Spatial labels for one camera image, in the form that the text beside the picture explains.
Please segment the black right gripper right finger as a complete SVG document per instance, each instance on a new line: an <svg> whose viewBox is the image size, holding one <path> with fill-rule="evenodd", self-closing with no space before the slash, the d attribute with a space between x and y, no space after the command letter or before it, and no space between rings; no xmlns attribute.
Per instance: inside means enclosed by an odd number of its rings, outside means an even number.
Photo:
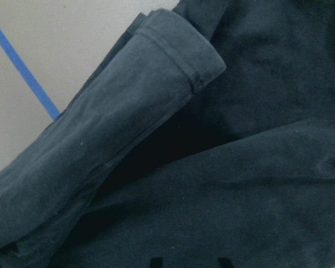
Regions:
<svg viewBox="0 0 335 268"><path fill-rule="evenodd" d="M234 268L232 261L226 257L217 258L220 268Z"/></svg>

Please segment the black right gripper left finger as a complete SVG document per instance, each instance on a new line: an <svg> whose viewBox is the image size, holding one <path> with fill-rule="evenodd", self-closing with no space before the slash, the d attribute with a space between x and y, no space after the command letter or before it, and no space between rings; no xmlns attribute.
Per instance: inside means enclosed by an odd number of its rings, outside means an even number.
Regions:
<svg viewBox="0 0 335 268"><path fill-rule="evenodd" d="M162 257L154 257L150 260L150 268L162 268Z"/></svg>

